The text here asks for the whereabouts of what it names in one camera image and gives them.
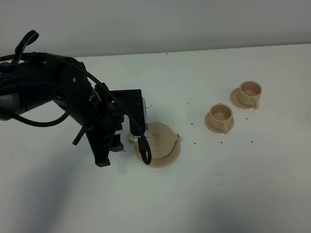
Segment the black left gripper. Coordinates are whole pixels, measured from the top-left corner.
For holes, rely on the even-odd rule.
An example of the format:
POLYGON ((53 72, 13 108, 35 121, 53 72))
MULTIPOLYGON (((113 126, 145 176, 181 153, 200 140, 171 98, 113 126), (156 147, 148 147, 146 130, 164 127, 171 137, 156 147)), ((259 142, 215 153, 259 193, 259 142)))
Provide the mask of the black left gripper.
POLYGON ((109 97, 100 96, 98 92, 85 94, 85 133, 94 155, 95 165, 109 166, 110 150, 123 151, 121 135, 115 134, 123 121, 122 110, 109 97))

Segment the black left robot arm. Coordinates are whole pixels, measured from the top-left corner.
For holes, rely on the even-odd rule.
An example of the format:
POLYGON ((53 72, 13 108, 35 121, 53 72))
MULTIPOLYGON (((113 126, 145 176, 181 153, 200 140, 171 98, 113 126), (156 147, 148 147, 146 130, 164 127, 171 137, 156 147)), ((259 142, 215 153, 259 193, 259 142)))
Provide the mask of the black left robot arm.
POLYGON ((86 136, 99 167, 110 165, 110 152, 123 149, 117 134, 123 116, 122 104, 116 96, 74 58, 27 53, 0 59, 1 120, 15 119, 44 128, 71 117, 81 125, 73 144, 86 136), (64 111, 58 119, 37 122, 23 116, 50 101, 64 111))

